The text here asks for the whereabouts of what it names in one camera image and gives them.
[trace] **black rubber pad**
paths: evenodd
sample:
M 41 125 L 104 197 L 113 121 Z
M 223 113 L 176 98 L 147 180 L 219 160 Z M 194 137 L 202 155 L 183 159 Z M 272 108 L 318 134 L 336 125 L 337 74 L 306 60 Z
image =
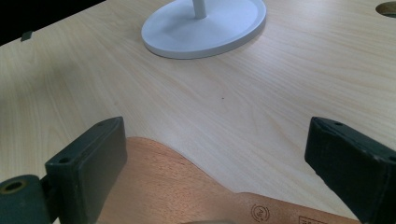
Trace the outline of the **black rubber pad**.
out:
M 396 152 L 343 123 L 312 118 L 305 160 L 362 223 L 396 223 Z

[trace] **dark floor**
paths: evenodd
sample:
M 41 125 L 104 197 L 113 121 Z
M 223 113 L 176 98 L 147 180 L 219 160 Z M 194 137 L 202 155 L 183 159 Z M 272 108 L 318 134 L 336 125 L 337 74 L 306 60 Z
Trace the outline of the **dark floor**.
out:
M 0 46 L 105 0 L 0 1 Z

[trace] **light wood surface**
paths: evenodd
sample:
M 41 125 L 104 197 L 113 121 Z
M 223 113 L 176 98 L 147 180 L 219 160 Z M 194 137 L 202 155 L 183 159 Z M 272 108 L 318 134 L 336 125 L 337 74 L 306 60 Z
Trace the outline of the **light wood surface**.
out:
M 44 163 L 94 123 L 161 142 L 233 192 L 354 217 L 304 162 L 309 120 L 396 148 L 396 20 L 380 0 L 266 0 L 263 32 L 225 54 L 148 52 L 169 0 L 107 0 L 0 48 L 0 179 Z
M 99 224 L 358 224 L 251 193 L 233 193 L 169 147 L 127 139 L 128 161 Z

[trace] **white pole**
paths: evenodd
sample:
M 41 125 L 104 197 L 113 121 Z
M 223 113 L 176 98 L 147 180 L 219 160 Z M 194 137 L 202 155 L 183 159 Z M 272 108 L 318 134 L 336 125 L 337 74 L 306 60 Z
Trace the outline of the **white pole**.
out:
M 195 19 L 201 20 L 206 17 L 205 0 L 192 0 L 194 3 Z

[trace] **curved wooden board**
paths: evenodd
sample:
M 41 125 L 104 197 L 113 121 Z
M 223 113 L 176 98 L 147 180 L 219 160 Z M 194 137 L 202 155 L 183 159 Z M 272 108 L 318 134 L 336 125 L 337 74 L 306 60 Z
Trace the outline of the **curved wooden board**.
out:
M 127 152 L 99 223 L 359 223 L 257 194 L 233 193 L 171 148 L 146 138 L 128 138 Z

